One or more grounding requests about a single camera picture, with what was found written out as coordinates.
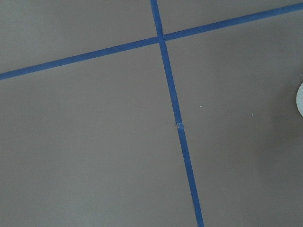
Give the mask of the white ribbed HOME mug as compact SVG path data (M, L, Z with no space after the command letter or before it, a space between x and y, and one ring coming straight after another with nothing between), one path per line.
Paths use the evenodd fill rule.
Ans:
M301 116L303 116L303 83L299 86L296 94L296 106Z

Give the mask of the brown paper table mat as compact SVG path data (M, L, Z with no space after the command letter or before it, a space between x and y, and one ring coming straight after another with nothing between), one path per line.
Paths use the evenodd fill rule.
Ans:
M3 227L300 227L300 0L3 0Z

